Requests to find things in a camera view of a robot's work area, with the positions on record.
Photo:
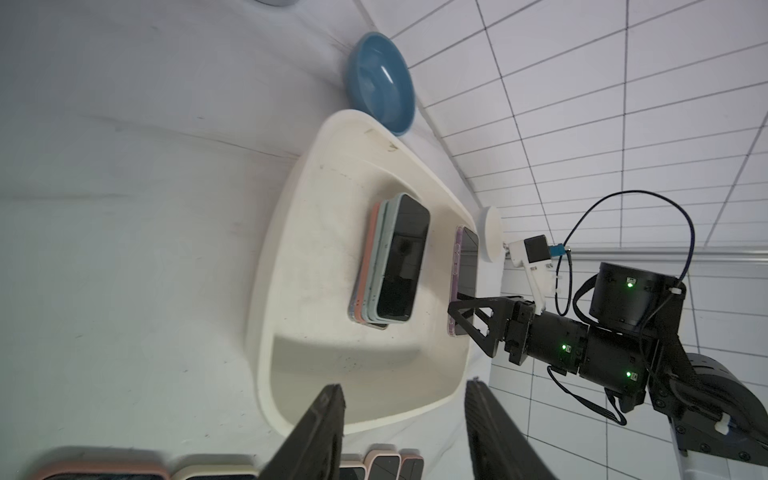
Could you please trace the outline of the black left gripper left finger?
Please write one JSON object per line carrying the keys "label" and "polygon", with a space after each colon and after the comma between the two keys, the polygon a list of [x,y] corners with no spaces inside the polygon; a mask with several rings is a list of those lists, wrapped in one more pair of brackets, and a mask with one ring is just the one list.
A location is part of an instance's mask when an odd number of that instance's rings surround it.
{"label": "black left gripper left finger", "polygon": [[340,384],[323,387],[258,479],[338,479],[345,407]]}

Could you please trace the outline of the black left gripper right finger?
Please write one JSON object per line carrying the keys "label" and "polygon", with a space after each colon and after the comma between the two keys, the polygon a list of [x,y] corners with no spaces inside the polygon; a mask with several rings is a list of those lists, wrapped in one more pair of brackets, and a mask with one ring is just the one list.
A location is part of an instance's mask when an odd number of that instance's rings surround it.
{"label": "black left gripper right finger", "polygon": [[475,479],[556,479],[484,382],[467,381],[464,411]]}

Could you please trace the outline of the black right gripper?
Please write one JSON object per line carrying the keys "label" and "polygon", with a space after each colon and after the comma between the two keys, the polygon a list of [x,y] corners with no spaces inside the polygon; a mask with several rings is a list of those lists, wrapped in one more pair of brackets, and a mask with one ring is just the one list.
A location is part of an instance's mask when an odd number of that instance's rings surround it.
{"label": "black right gripper", "polygon": [[[489,358],[504,343],[509,361],[517,365],[531,357],[558,373],[577,374],[584,362],[588,326],[548,311],[536,315],[531,301],[515,296],[465,296],[449,304],[448,314]],[[475,326],[476,320],[485,325],[485,331]]]}

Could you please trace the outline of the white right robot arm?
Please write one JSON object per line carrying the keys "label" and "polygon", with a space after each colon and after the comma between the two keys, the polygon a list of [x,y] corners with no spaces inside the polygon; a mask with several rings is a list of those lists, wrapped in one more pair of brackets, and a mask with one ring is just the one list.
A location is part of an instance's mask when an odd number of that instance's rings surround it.
{"label": "white right robot arm", "polygon": [[609,409],[589,410],[625,424],[645,399],[664,414],[683,452],[767,463],[767,412],[719,362],[686,352],[678,328],[686,286],[677,277],[602,263],[575,293],[590,310],[569,319],[518,297],[461,298],[448,313],[489,356],[499,346],[510,362],[531,357],[554,382],[573,374],[605,391]]}

